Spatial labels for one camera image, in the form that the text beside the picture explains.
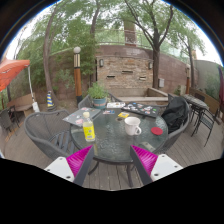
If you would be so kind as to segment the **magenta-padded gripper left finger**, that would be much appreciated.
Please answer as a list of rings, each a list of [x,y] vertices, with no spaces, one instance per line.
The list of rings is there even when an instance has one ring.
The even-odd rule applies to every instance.
[[[69,157],[58,157],[45,171],[82,186],[94,156],[94,147],[87,146]]]

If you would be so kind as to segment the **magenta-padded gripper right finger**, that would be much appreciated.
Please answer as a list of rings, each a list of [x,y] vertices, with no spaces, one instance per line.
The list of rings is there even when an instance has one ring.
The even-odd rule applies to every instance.
[[[130,146],[130,155],[144,185],[182,169],[166,154],[155,155],[135,145]]]

